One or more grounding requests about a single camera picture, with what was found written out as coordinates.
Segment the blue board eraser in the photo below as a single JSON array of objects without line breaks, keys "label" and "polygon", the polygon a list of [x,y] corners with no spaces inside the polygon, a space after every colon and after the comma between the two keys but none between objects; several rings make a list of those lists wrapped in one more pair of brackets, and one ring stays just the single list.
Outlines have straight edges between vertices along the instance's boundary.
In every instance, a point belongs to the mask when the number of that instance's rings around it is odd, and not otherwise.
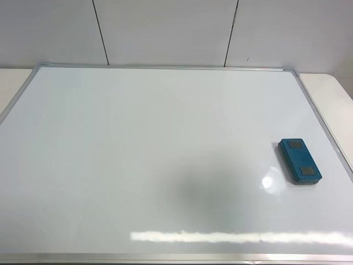
[{"label": "blue board eraser", "polygon": [[282,139],[278,143],[278,147],[295,184],[314,185],[322,179],[322,175],[302,139]]}]

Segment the white whiteboard with aluminium frame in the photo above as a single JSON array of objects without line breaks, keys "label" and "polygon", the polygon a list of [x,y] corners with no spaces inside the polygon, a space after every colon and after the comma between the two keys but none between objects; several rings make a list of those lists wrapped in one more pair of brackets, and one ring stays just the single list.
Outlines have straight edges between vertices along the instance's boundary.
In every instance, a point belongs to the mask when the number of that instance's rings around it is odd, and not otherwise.
[{"label": "white whiteboard with aluminium frame", "polygon": [[39,65],[1,114],[1,263],[350,264],[352,169],[293,70]]}]

